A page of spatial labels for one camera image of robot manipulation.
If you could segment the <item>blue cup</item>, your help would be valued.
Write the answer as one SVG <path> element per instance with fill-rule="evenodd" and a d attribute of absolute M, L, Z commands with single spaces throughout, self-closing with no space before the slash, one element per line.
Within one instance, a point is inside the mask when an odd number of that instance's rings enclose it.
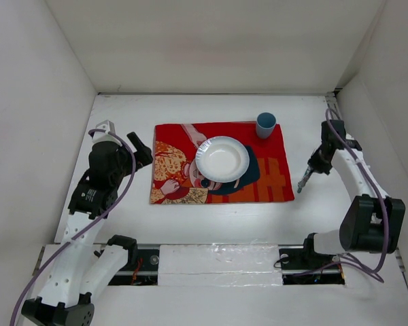
<path fill-rule="evenodd" d="M 276 117 L 269 112 L 263 112 L 256 118 L 256 134 L 260 139 L 267 139 L 277 124 Z"/>

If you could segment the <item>white blue-rimmed plate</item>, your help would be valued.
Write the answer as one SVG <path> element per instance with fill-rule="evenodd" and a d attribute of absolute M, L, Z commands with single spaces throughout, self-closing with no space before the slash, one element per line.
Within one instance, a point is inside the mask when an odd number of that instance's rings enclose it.
<path fill-rule="evenodd" d="M 246 147 L 237 139 L 218 136 L 207 139 L 198 147 L 194 161 L 206 179 L 229 183 L 246 173 L 250 157 Z"/>

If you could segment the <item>red patterned cloth placemat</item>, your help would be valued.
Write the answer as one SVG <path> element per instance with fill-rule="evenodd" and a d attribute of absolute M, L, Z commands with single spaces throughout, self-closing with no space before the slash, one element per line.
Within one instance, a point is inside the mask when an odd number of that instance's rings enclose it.
<path fill-rule="evenodd" d="M 152 204 L 294 200 L 282 129 L 254 122 L 159 124 L 154 129 Z"/>

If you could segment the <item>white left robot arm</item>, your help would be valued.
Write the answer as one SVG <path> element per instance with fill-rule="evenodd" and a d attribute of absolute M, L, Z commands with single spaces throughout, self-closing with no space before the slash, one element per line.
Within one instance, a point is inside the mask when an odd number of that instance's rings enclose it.
<path fill-rule="evenodd" d="M 128 190 L 134 174 L 153 162 L 151 149 L 135 132 L 124 141 L 112 131 L 89 131 L 92 149 L 88 169 L 78 181 L 68 206 L 68 220 L 61 246 L 39 267 L 51 270 L 33 299 L 21 297 L 21 314 L 35 325 L 89 325 L 94 300 L 123 269 L 141 266 L 137 241 L 114 235 L 106 247 L 95 253 L 97 234 L 111 211 L 124 198 L 119 192 L 123 179 Z"/>

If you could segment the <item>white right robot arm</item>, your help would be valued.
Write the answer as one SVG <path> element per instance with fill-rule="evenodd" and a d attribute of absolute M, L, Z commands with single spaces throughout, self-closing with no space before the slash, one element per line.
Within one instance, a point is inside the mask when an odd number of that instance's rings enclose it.
<path fill-rule="evenodd" d="M 317 267 L 326 255 L 363 251 L 393 253 L 398 245 L 405 204 L 390 197 L 364 161 L 362 147 L 341 120 L 322 122 L 321 144 L 308 161 L 309 172 L 328 175 L 336 170 L 352 203 L 339 229 L 310 236 L 301 250 L 302 262 Z"/>

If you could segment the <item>silver fork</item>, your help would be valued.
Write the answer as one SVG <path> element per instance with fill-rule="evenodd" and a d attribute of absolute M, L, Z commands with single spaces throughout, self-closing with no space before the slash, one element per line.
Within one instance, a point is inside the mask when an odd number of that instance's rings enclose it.
<path fill-rule="evenodd" d="M 303 177 L 301 178 L 301 180 L 297 184 L 297 193 L 298 194 L 302 192 L 303 188 L 305 187 L 305 185 L 307 184 L 309 178 L 311 177 L 311 174 L 312 174 L 312 170 L 310 168 L 308 168 L 305 171 L 305 173 L 304 173 Z"/>

